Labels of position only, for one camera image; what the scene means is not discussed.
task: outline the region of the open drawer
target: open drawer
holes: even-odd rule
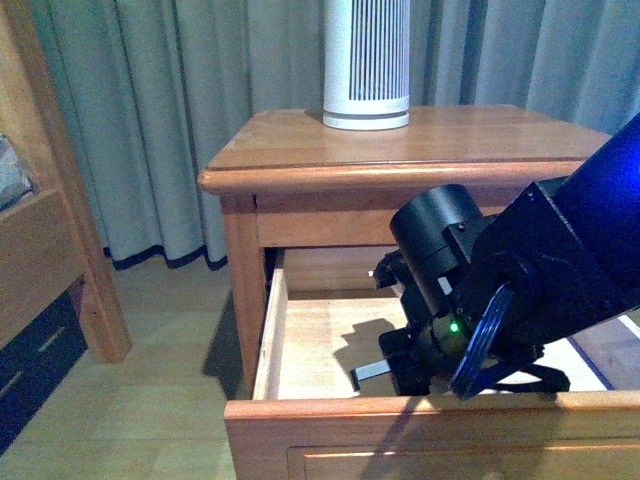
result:
[[[370,282],[380,247],[352,252],[334,264],[344,274],[326,277],[332,287]],[[239,479],[638,477],[640,393],[604,390],[568,342],[549,348],[547,359],[585,391],[463,403],[396,397],[380,377],[356,395],[347,372],[381,358],[377,337],[406,323],[402,308],[375,292],[296,292],[293,285],[322,288],[323,280],[301,281],[300,269],[288,270],[299,251],[287,253],[294,260],[281,257],[272,280],[254,399],[225,411]],[[311,258],[303,263],[313,277]],[[366,258],[373,264],[364,266]]]

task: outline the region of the white cylindrical device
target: white cylindrical device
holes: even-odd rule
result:
[[[409,123],[409,0],[327,0],[325,125]]]

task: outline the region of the bed drawer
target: bed drawer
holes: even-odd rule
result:
[[[84,270],[60,192],[45,190],[0,213],[0,347]]]
[[[462,403],[396,397],[380,377],[356,396],[346,372],[380,359],[378,335],[405,323],[399,302],[295,292],[286,265],[272,279],[254,399],[225,411],[239,479],[637,477],[640,393],[589,391],[603,386],[573,350],[561,350],[563,368],[585,391]]]

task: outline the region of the gray curtain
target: gray curtain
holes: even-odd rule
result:
[[[199,170],[253,112],[320,108],[323,1],[32,0],[102,240],[225,255]],[[640,2],[413,0],[411,102],[613,133],[640,110]]]

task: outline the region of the beige floor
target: beige floor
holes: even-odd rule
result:
[[[235,478],[222,415],[246,393],[228,268],[152,259],[114,276],[133,349],[118,365],[85,354],[0,458],[0,478]]]

